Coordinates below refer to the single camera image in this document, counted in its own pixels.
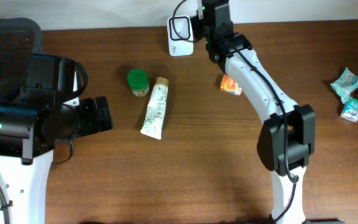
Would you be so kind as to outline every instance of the teal package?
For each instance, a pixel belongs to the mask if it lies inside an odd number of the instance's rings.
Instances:
[[[331,86],[339,97],[341,97],[342,103],[345,103],[351,93],[358,89],[358,77],[346,68],[341,77],[332,83]]]
[[[341,113],[341,117],[348,119],[349,121],[358,121],[358,100],[349,97],[349,100],[345,103],[345,107]]]

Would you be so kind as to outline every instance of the white background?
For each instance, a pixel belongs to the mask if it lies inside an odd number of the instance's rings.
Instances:
[[[165,26],[180,0],[0,0],[0,18],[28,17],[43,30]],[[236,23],[358,19],[358,0],[230,0]],[[196,0],[179,14],[194,15]]]

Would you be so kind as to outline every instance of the white tube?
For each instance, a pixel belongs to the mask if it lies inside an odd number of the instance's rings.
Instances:
[[[153,87],[152,96],[147,105],[146,117],[140,133],[155,139],[161,139],[162,124],[167,107],[169,81],[166,78],[158,77]]]

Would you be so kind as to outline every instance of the green lid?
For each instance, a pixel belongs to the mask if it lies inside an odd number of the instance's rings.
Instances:
[[[129,86],[135,90],[141,90],[149,85],[149,78],[142,69],[135,69],[128,74]]]

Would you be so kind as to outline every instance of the jar with green lid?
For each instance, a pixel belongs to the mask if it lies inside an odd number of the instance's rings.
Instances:
[[[128,74],[129,87],[135,96],[145,96],[150,90],[149,78],[142,69],[135,69]]]

